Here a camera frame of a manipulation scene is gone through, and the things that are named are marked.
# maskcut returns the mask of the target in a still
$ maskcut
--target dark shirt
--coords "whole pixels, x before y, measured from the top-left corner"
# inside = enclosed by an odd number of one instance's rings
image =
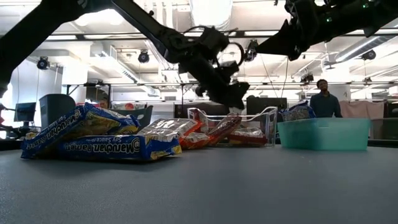
[[[310,106],[317,118],[331,118],[333,114],[336,118],[342,118],[337,97],[330,93],[327,96],[324,96],[322,92],[313,95],[311,97]]]

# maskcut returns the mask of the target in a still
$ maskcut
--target table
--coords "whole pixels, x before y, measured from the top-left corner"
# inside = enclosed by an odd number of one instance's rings
[[[398,223],[398,149],[231,148],[149,164],[0,152],[0,223]]]

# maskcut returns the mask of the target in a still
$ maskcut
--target computer monitor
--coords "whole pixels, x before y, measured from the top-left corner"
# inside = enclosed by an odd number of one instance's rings
[[[34,121],[36,112],[36,102],[34,103],[17,103],[15,106],[15,122],[24,122],[24,126],[29,122]]]

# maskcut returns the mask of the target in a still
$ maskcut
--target plastic storage bin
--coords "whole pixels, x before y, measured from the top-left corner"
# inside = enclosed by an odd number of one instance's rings
[[[217,115],[207,115],[203,113],[198,108],[188,108],[188,118],[193,119],[192,114],[193,111],[199,111],[206,117],[208,122],[209,131],[214,128],[223,118],[227,117],[217,116]],[[261,113],[257,115],[239,115],[242,117],[241,127],[240,128],[259,128],[265,137],[267,138],[266,147],[275,146],[275,134],[276,134],[276,125],[277,125],[277,112],[278,108],[275,106],[270,106],[264,109]],[[228,141],[223,141],[220,143],[222,146],[234,145],[228,143]]]
[[[278,130],[288,149],[364,151],[370,124],[362,118],[315,118],[278,123]]]

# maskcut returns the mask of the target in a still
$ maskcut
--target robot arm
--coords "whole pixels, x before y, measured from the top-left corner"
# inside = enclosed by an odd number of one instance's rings
[[[366,37],[398,17],[396,0],[286,0],[285,9],[292,16],[280,31],[260,44],[260,54],[286,55],[296,60],[311,45],[329,42],[349,32],[363,29]]]
[[[42,0],[23,20],[0,39],[0,97],[7,90],[12,71],[64,22],[74,21],[89,12],[113,8],[152,41],[170,63],[179,63],[206,89],[210,100],[229,107],[244,108],[242,97],[247,83],[229,84],[228,78],[239,70],[229,63],[214,68],[211,62],[230,44],[227,36],[214,28],[204,28],[195,40],[162,26],[132,0]],[[21,43],[18,49],[14,43]]]

